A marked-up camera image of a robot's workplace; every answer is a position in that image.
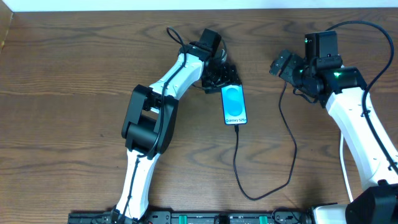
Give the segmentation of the blue Galaxy smartphone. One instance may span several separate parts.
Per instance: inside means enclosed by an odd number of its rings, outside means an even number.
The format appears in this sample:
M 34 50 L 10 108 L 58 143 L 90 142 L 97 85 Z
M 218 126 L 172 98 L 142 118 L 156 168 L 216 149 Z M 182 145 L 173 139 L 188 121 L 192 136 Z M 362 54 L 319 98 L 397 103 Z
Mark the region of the blue Galaxy smartphone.
M 226 125 L 246 124 L 248 117 L 242 85 L 228 85 L 221 89 L 224 123 Z

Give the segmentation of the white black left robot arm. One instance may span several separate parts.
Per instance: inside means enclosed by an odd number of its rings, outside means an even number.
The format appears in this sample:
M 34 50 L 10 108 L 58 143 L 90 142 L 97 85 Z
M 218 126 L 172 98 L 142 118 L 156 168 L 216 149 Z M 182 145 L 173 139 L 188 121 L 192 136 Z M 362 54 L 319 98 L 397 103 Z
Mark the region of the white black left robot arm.
M 206 94 L 241 81 L 219 33 L 205 29 L 198 41 L 184 43 L 171 27 L 168 35 L 180 44 L 176 63 L 157 82 L 137 85 L 131 95 L 121 136 L 127 149 L 127 171 L 121 198 L 112 211 L 113 223 L 139 223 L 149 206 L 149 189 L 155 165 L 168 148 L 184 93 L 201 81 Z

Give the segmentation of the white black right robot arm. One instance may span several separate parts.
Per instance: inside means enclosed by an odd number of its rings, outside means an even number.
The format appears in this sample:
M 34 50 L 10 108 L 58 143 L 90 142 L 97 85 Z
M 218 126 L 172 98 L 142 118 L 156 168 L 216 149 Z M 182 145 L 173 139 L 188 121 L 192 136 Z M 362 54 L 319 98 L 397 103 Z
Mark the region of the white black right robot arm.
M 366 93 L 356 67 L 343 65 L 336 32 L 305 35 L 305 57 L 282 50 L 278 76 L 321 104 L 338 125 L 355 161 L 363 192 L 347 205 L 314 206 L 307 223 L 397 223 L 397 150 Z

